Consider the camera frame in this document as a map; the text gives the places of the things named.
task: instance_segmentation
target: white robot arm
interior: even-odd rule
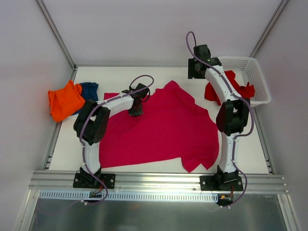
[[[104,107],[110,110],[110,114],[109,114],[109,118],[110,118],[119,112],[131,109],[133,106],[133,103],[134,103],[134,99],[131,96],[127,96],[123,98],[121,97],[118,100],[110,101],[109,103],[106,103]],[[92,145],[89,145],[88,142],[84,142],[84,143],[86,146],[85,160],[88,165],[88,168],[92,173],[96,173],[99,169],[101,169],[101,164],[99,160],[100,142],[93,143]],[[83,163],[81,167],[84,171],[89,173],[87,168],[85,167],[85,163]]]

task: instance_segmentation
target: white wall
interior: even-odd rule
[[[257,59],[271,103],[257,107],[274,165],[285,174],[303,230],[308,228],[308,1],[292,0]]]
[[[249,55],[280,1],[45,3],[76,64],[186,66],[188,31],[195,31],[197,42],[208,44],[213,55]]]
[[[70,68],[34,0],[0,7],[0,230],[13,230],[54,122],[48,90],[64,86]]]

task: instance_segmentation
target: aluminum frame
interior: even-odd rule
[[[35,171],[29,189],[74,190],[74,171]],[[116,174],[115,189],[126,192],[168,192],[168,193],[228,193],[220,191],[201,191],[200,176],[213,174],[177,173],[133,173],[112,172]],[[247,174],[246,193],[288,194],[284,176],[272,174]]]
[[[284,11],[287,3],[290,0],[282,0],[268,25],[264,29],[260,39],[253,48],[250,57],[255,57],[264,41],[269,36],[271,30],[276,24],[278,18]],[[59,31],[54,24],[50,13],[43,0],[35,0],[43,17],[51,32],[54,35],[61,51],[66,60],[73,69],[71,79],[74,80],[76,75],[76,64],[74,63],[69,51],[66,48],[64,41],[61,38]],[[257,118],[257,112],[254,109],[254,114]],[[271,160],[270,152],[267,148],[266,139],[262,132],[262,126],[256,119],[256,127],[261,140],[262,149],[265,155],[265,160],[268,163],[269,173],[275,173],[275,167]],[[53,135],[46,152],[46,161],[43,169],[48,169],[48,162],[51,161],[52,154],[56,145],[56,141],[60,132],[61,123],[55,125]],[[202,193],[200,191],[199,177],[204,174],[160,174],[160,173],[116,173],[115,191],[126,192],[180,192],[180,193]],[[26,231],[30,228],[31,219],[34,214],[35,206],[41,189],[73,189],[73,178],[75,172],[72,171],[35,171],[29,185],[28,197],[24,206],[24,213],[19,218],[18,230]],[[286,182],[283,176],[272,174],[248,174],[248,185],[246,193],[262,193],[262,194],[277,194],[281,203],[283,217],[288,230],[301,230],[297,225],[298,220],[294,214],[293,204],[289,195]]]

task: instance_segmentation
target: plastic basket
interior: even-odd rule
[[[256,59],[241,56],[221,56],[219,60],[225,71],[232,70],[235,72],[236,80],[240,85],[246,86],[248,82],[250,85],[254,85],[255,96],[250,99],[252,107],[270,102],[269,89]]]

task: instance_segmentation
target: purple cable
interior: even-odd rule
[[[238,137],[243,137],[243,136],[249,136],[252,131],[254,130],[254,126],[255,126],[255,117],[254,117],[254,114],[253,114],[253,111],[252,111],[252,108],[250,106],[250,104],[245,100],[243,99],[242,97],[240,96],[237,96],[236,94],[233,93],[233,90],[231,88],[231,86],[229,85],[229,83],[227,82],[226,78],[224,77],[224,75],[218,71],[215,67],[213,67],[212,65],[210,64],[207,64],[206,62],[202,61],[201,59],[199,59],[194,53],[193,51],[191,50],[190,46],[189,46],[189,42],[188,42],[188,36],[192,34],[193,36],[193,40],[194,40],[194,43],[195,43],[195,46],[196,46],[196,37],[194,35],[194,33],[192,31],[189,31],[187,34],[186,34],[186,45],[187,45],[187,48],[189,50],[189,52],[192,54],[192,56],[194,57],[195,60],[199,61],[200,63],[208,66],[209,68],[212,68],[215,72],[217,72],[217,74],[222,78],[222,80],[225,82],[227,88],[229,89],[230,93],[232,96],[234,96],[235,98],[243,101],[248,109],[249,109],[249,113],[250,113],[250,116],[251,116],[251,128],[250,128],[250,131],[247,133],[247,134],[239,134],[239,135],[236,135],[233,139],[233,147],[232,147],[232,162],[233,162],[233,165],[234,167],[244,176],[245,178],[245,187],[244,187],[244,190],[242,192],[242,194],[236,199],[236,201],[234,201],[232,204],[235,204],[239,199],[241,199],[241,197],[245,194],[246,190],[247,190],[247,176],[237,167],[236,163],[234,162],[235,161],[235,144],[236,144],[236,139]]]
[[[84,141],[82,140],[82,137],[83,137],[83,133],[84,133],[84,131],[85,131],[85,128],[86,128],[86,126],[87,126],[87,124],[88,124],[90,118],[91,118],[92,115],[94,114],[94,112],[95,112],[100,106],[103,106],[104,104],[109,103],[109,102],[111,102],[111,101],[113,101],[113,100],[117,100],[117,99],[120,99],[120,98],[123,98],[123,97],[130,96],[130,95],[132,95],[132,94],[134,94],[134,93],[137,93],[137,92],[139,92],[139,91],[145,90],[145,89],[147,89],[147,88],[149,88],[150,86],[153,85],[153,83],[154,83],[154,78],[153,78],[152,76],[150,76],[150,75],[141,75],[141,76],[136,77],[136,78],[131,82],[131,84],[130,84],[129,86],[131,87],[131,85],[132,85],[137,79],[139,79],[139,78],[141,78],[141,77],[149,77],[149,78],[152,79],[152,82],[151,82],[148,86],[146,86],[146,87],[144,87],[144,88],[141,88],[141,89],[139,89],[139,90],[132,91],[132,92],[130,92],[130,93],[127,93],[127,94],[124,94],[124,95],[121,95],[121,96],[115,96],[115,97],[113,97],[113,98],[111,98],[111,99],[109,99],[109,100],[107,100],[107,101],[104,101],[104,102],[102,102],[101,104],[97,105],[97,106],[94,107],[93,110],[90,112],[88,118],[86,119],[86,121],[85,121],[85,123],[84,123],[84,125],[83,125],[83,127],[82,127],[82,129],[81,129],[79,141],[80,141],[80,142],[82,143],[82,145],[83,145],[83,148],[82,148],[82,159],[83,159],[83,163],[85,164],[85,167],[86,167],[87,171],[90,173],[90,175],[91,175],[92,177],[94,177],[100,184],[102,184],[102,186],[103,186],[103,187],[105,188],[105,190],[106,190],[106,195],[104,196],[104,198],[102,198],[101,200],[99,200],[99,201],[97,201],[97,202],[94,202],[94,203],[86,202],[86,205],[97,205],[97,204],[100,204],[101,202],[103,202],[103,201],[107,198],[107,196],[108,196],[108,189],[107,189],[106,185],[104,184],[104,182],[102,182],[98,177],[96,177],[96,176],[90,171],[90,169],[89,169],[89,167],[88,167],[88,165],[87,165],[87,163],[86,163],[86,152],[85,152],[85,151],[86,151],[86,147],[85,147]],[[42,213],[42,214],[44,214],[44,215],[57,215],[57,214],[60,214],[60,213],[62,213],[62,212],[65,212],[67,209],[69,209],[71,206],[73,206],[74,204],[76,204],[76,203],[78,203],[78,202],[82,202],[82,201],[80,201],[80,200],[74,201],[74,202],[71,203],[68,207],[66,207],[66,208],[64,208],[64,209],[62,209],[62,210],[60,210],[59,212],[47,213],[47,212],[42,211],[42,210],[39,208],[39,201],[38,201],[37,211],[40,212],[40,213]]]
[[[152,79],[152,82],[151,82],[148,86],[146,86],[146,87],[144,87],[144,88],[141,88],[141,89],[136,90],[136,91],[132,91],[132,92],[130,92],[130,93],[127,93],[127,94],[124,94],[124,95],[121,95],[121,96],[115,96],[115,97],[113,97],[113,98],[111,98],[111,99],[109,99],[109,100],[107,100],[107,101],[104,101],[104,102],[102,102],[101,104],[97,105],[97,106],[94,107],[93,110],[90,112],[88,118],[86,119],[86,121],[85,121],[85,123],[84,123],[84,125],[83,125],[83,127],[82,127],[82,129],[81,129],[80,136],[79,136],[79,141],[80,141],[80,143],[83,145],[83,148],[82,148],[82,159],[83,159],[83,163],[85,164],[85,167],[86,167],[87,171],[90,173],[90,175],[91,175],[92,177],[94,177],[100,184],[102,184],[102,186],[103,186],[103,187],[105,188],[105,190],[106,190],[106,195],[105,195],[105,197],[104,197],[103,199],[101,199],[101,200],[99,200],[99,201],[97,201],[97,202],[94,202],[94,203],[89,203],[89,202],[87,202],[87,205],[97,205],[97,204],[102,203],[102,202],[107,198],[107,196],[108,196],[108,189],[107,189],[106,185],[104,184],[104,182],[102,182],[98,177],[96,177],[96,176],[90,171],[90,169],[89,169],[89,167],[88,167],[88,165],[87,165],[87,162],[86,162],[86,147],[85,147],[84,141],[82,140],[83,133],[84,133],[84,131],[85,131],[85,129],[86,129],[86,126],[87,126],[88,122],[90,121],[90,118],[92,117],[92,115],[94,114],[94,112],[95,112],[100,106],[103,106],[103,105],[105,105],[106,103],[109,103],[109,102],[111,102],[111,101],[113,101],[113,100],[117,100],[117,99],[120,99],[120,98],[123,98],[123,97],[130,96],[130,95],[132,95],[132,94],[134,94],[134,93],[137,93],[137,92],[139,92],[139,91],[145,90],[145,89],[147,89],[147,88],[149,88],[150,86],[153,85],[153,83],[154,83],[154,78],[153,78],[152,76],[150,76],[150,75],[141,75],[141,76],[136,77],[136,78],[131,82],[131,84],[130,84],[129,86],[131,87],[131,85],[132,85],[137,79],[139,79],[139,78],[141,78],[141,77],[149,77],[149,78]]]

